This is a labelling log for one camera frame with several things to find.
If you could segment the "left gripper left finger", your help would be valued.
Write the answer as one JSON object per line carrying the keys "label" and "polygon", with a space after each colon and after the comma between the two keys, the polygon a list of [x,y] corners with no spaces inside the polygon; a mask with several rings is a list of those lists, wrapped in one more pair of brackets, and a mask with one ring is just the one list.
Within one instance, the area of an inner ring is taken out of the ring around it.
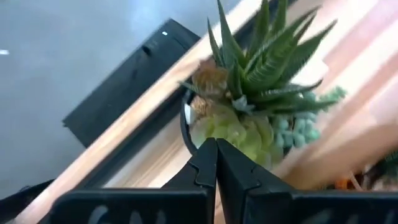
{"label": "left gripper left finger", "polygon": [[163,189],[216,189],[217,142],[208,138]]}

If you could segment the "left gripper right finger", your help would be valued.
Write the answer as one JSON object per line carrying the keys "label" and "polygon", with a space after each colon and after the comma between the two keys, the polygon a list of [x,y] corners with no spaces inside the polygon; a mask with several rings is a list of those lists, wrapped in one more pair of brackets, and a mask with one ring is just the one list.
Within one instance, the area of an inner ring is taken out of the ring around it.
{"label": "left gripper right finger", "polygon": [[224,139],[218,139],[217,145],[217,178],[225,222],[290,223],[293,188]]}

